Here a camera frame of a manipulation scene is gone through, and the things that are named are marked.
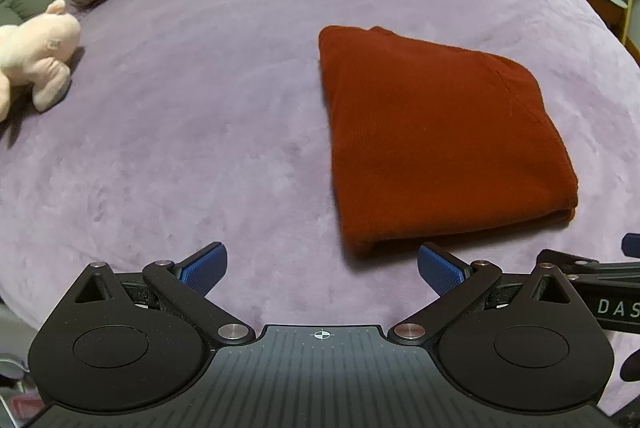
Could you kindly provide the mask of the purple bed sheet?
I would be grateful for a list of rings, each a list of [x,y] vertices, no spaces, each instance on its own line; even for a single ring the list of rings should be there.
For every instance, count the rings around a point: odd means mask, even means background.
[[[1,130],[1,296],[39,327],[93,261],[118,272],[219,240],[215,304],[255,328],[391,326],[434,292],[404,249],[345,252],[319,74],[323,27],[381,26],[527,67],[579,179],[565,228],[457,248],[527,272],[602,261],[639,227],[639,70],[585,0],[106,0],[63,102]]]

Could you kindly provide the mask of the red knit cardigan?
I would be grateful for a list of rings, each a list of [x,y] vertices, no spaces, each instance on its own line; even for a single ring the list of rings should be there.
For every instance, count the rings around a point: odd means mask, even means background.
[[[320,32],[346,246],[566,223],[578,179],[534,75],[382,27]]]

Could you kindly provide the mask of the pink plush pig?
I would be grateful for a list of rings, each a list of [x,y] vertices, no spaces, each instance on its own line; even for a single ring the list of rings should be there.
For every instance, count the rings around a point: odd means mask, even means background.
[[[21,25],[1,27],[1,120],[12,105],[12,88],[32,88],[39,113],[58,104],[70,88],[68,62],[80,43],[81,27],[64,0]]]

